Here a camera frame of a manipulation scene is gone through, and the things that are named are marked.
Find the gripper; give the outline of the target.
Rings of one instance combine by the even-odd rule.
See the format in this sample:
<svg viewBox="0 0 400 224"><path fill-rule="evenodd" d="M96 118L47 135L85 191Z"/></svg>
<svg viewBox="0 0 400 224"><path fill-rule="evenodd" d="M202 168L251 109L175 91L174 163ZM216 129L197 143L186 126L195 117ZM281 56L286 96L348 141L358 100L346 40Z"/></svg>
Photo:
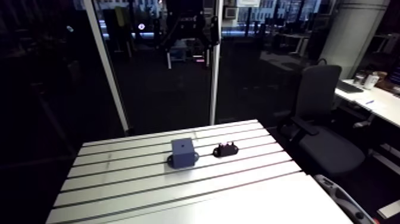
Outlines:
<svg viewBox="0 0 400 224"><path fill-rule="evenodd" d="M198 21L198 39L203 45L218 45L220 43L220 29L218 17L213 16L208 24L208 30L204 33L207 22L204 18L203 0L166 0L167 7L167 33L158 42L157 49L170 50L176 41L176 29L181 18L193 18Z"/></svg>

